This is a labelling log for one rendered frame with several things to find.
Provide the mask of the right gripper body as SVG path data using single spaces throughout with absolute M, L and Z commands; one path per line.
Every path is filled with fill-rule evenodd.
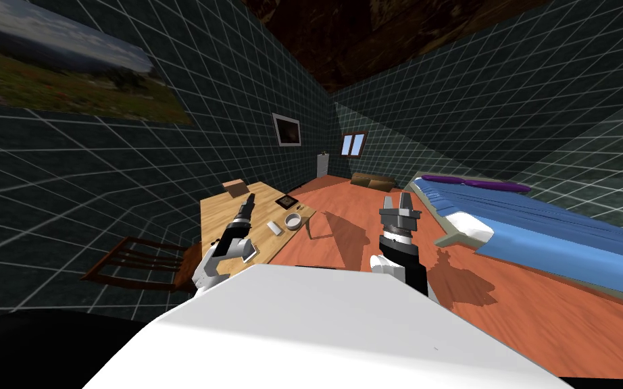
M 380 209 L 380 221 L 385 232 L 398 235 L 410 235 L 417 231 L 417 220 L 421 218 L 421 211 L 409 209 Z

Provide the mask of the brown cardboard box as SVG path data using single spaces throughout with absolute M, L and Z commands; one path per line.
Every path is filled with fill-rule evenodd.
M 249 189 L 242 179 L 223 182 L 222 186 L 232 198 L 237 198 L 239 196 L 249 193 Z

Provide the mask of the light wooden table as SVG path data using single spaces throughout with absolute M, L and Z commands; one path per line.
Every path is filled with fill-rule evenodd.
M 288 230 L 284 225 L 285 217 L 290 213 L 299 213 L 303 219 L 302 223 L 308 226 L 308 221 L 316 211 L 305 203 L 299 202 L 297 205 L 304 204 L 304 209 L 297 211 L 297 206 L 292 206 L 285 210 L 275 203 L 275 200 L 284 196 L 282 192 L 268 186 L 262 182 L 248 185 L 250 192 L 255 194 L 255 207 L 253 208 L 251 219 L 251 231 L 248 237 L 252 240 L 257 249 L 257 255 L 248 262 L 244 263 L 241 257 L 221 261 L 217 271 L 219 274 L 235 275 L 241 271 L 255 265 L 256 263 L 270 263 L 282 248 L 303 228 Z M 232 198 L 227 192 L 218 194 L 214 197 L 203 199 L 201 206 L 201 243 L 202 253 L 205 254 L 210 248 L 210 243 L 221 238 L 226 226 L 234 219 L 241 204 L 247 199 L 244 194 L 237 198 Z M 276 236 L 267 223 L 276 222 L 282 229 L 282 234 Z

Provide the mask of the brown framed window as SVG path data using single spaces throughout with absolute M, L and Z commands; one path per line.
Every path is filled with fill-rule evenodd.
M 360 158 L 366 142 L 367 132 L 352 132 L 341 136 L 340 155 L 347 158 Z

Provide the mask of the white framed dark picture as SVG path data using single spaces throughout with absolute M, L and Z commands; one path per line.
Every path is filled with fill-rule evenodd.
M 280 147 L 300 147 L 300 121 L 278 113 L 272 113 L 276 137 Z

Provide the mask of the dark wooden chair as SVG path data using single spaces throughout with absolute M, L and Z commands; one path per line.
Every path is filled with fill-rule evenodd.
M 138 245 L 148 249 L 161 251 L 176 251 L 175 258 L 166 255 L 152 255 L 130 248 L 131 245 Z M 190 247 L 182 247 L 173 244 L 159 243 L 142 238 L 128 236 L 122 239 L 112 250 L 105 254 L 96 265 L 92 266 L 80 279 L 83 281 L 96 282 L 108 286 L 134 290 L 159 290 L 174 292 L 195 293 L 195 286 L 192 277 L 196 268 L 201 262 L 202 243 L 198 242 Z M 107 266 L 114 266 L 120 269 L 139 269 L 147 271 L 157 271 L 171 273 L 174 277 L 170 282 L 139 281 L 127 278 L 119 278 L 103 274 L 102 271 Z

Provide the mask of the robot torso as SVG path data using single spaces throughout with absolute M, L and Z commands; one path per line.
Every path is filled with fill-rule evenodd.
M 254 265 L 165 312 L 84 389 L 572 389 L 387 274 Z

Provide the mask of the blue bed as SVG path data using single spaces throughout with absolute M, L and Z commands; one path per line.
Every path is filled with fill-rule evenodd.
M 462 244 L 623 299 L 623 228 L 508 192 L 503 182 L 417 174 L 407 189 L 444 229 L 438 247 Z

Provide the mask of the large landscape wall picture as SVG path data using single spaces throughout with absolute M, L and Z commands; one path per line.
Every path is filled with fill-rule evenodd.
M 190 123 L 141 48 L 25 0 L 0 0 L 0 105 Z

